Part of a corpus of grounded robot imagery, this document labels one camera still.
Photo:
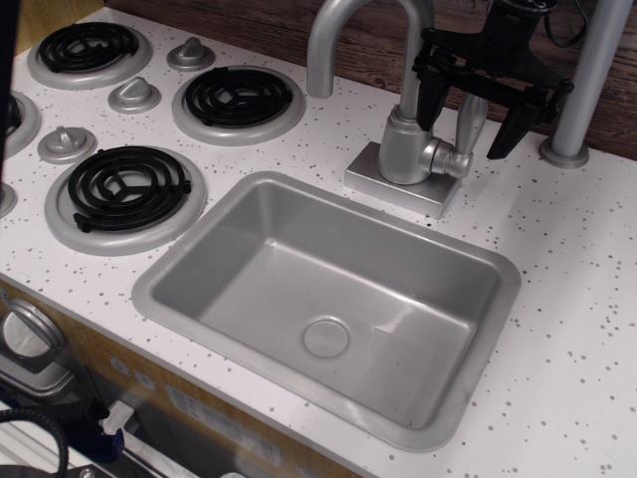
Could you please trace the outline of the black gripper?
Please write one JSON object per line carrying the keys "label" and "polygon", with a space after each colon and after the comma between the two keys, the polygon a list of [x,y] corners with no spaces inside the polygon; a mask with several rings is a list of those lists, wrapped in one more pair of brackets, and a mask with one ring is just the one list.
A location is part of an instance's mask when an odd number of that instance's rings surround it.
{"label": "black gripper", "polygon": [[452,88],[507,108],[487,153],[507,157],[530,129],[573,91],[573,83],[543,64],[530,41],[555,1],[496,1],[482,30],[461,33],[435,28],[422,31],[416,57],[417,122],[431,130]]}

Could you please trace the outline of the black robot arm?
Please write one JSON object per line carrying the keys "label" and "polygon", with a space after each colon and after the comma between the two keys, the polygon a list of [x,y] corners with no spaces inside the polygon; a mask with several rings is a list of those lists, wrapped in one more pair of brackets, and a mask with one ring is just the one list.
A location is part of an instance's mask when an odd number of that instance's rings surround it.
{"label": "black robot arm", "polygon": [[423,30],[423,46],[412,67],[420,81],[419,126],[432,128],[452,88],[508,110],[489,159],[509,155],[533,126],[552,123],[573,83],[543,64],[530,41],[539,20],[556,5],[501,0],[478,33]]}

